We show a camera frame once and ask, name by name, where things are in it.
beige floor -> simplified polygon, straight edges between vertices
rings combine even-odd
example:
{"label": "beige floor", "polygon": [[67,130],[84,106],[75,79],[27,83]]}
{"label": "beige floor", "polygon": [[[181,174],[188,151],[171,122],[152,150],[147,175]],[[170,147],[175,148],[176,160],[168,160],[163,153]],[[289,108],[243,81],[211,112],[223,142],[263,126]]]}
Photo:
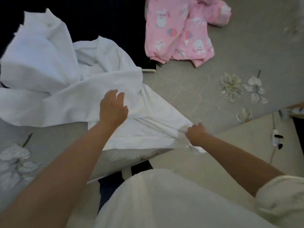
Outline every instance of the beige floor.
{"label": "beige floor", "polygon": [[[277,150],[272,164],[289,175],[304,177],[304,156],[291,119],[281,121],[275,113],[275,126],[284,136],[283,148]],[[236,145],[247,152],[270,161],[272,115],[234,127],[217,135],[218,138]],[[254,199],[240,187],[228,173],[207,153],[189,150],[172,150],[150,160],[153,168],[170,169],[201,186],[253,211]],[[87,186],[83,197],[75,207],[67,227],[90,227],[96,217],[99,204],[98,183]]]}

white t-shirt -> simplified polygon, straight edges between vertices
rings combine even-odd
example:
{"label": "white t-shirt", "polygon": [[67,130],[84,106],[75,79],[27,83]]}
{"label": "white t-shirt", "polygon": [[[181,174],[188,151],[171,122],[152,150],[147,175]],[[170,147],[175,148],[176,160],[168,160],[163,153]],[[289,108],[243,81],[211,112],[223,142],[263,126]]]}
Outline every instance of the white t-shirt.
{"label": "white t-shirt", "polygon": [[[277,226],[303,227],[303,198],[303,178],[280,176],[258,191],[257,210]],[[101,227],[275,226],[190,180],[156,169],[141,172],[117,188],[96,218],[94,228]]]}

person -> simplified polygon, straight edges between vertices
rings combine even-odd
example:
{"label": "person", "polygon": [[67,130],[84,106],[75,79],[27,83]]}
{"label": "person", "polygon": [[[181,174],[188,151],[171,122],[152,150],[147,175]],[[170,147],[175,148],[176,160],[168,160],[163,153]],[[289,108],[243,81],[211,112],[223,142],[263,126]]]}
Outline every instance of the person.
{"label": "person", "polygon": [[[47,166],[1,214],[0,227],[65,227],[104,145],[126,119],[124,93],[110,90],[100,121]],[[203,125],[186,133],[252,196],[257,209],[280,227],[304,224],[304,180],[286,176],[261,159],[209,134]],[[271,223],[168,170],[126,180],[97,215],[94,227],[274,227]]]}

person's right hand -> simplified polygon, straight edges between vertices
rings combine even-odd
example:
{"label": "person's right hand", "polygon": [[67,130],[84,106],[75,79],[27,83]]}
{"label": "person's right hand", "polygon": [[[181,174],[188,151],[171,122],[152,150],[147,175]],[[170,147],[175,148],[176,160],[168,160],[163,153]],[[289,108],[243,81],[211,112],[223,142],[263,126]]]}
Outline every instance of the person's right hand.
{"label": "person's right hand", "polygon": [[205,134],[208,134],[208,132],[203,126],[203,124],[200,122],[198,125],[193,125],[192,127],[188,128],[188,131],[186,132],[186,137],[191,142],[191,145],[200,146],[200,140]]}
{"label": "person's right hand", "polygon": [[108,91],[100,102],[99,122],[109,128],[117,129],[128,117],[128,107],[123,105],[125,93],[118,90]]}

pink clothing with cartoon print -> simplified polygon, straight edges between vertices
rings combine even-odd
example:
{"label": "pink clothing with cartoon print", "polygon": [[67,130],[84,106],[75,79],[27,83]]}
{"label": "pink clothing with cartoon print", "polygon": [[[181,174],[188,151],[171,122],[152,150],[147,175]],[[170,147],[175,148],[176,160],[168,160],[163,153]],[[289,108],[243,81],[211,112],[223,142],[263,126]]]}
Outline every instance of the pink clothing with cartoon print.
{"label": "pink clothing with cartoon print", "polygon": [[224,26],[231,8],[222,0],[146,0],[146,55],[165,63],[192,60],[196,67],[214,56],[207,23]]}

